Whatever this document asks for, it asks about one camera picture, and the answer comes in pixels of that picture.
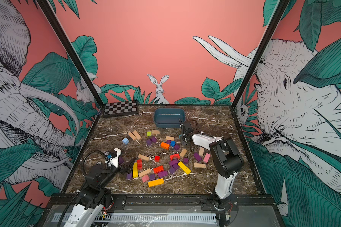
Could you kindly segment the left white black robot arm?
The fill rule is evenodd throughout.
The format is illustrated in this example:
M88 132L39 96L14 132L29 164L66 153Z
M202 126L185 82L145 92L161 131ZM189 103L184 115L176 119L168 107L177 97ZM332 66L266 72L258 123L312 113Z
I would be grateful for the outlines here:
M88 172L85 170L86 159L97 153L104 158L104 164L93 165ZM85 178L81 188L77 191L71 202L74 207L68 220L64 220L65 214L70 205L67 205L62 212L57 226L65 227L94 227L94 220L101 215L108 216L108 212L114 206L115 201L111 195L111 190L106 185L116 176L117 173L123 175L132 173L137 158L134 157L128 162L119 163L121 153L113 149L102 152L99 150L88 153L82 160L81 171Z

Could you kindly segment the teal plastic storage bin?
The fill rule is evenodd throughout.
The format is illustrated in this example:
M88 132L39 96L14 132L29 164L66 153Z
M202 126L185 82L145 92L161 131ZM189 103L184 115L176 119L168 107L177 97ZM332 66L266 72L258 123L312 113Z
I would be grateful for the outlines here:
M185 121L185 111L181 108L158 108L154 112L153 122L158 128L180 128Z

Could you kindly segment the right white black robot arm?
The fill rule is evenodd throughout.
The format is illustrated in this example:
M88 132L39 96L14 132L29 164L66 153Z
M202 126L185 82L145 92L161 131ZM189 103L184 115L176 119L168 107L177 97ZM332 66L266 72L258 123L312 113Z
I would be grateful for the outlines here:
M231 137L221 138L205 134L190 121L178 120L181 128L181 142L192 143L208 149L218 172L217 184L213 192L213 203L219 211L232 207L232 187L236 176L244 166L244 159Z

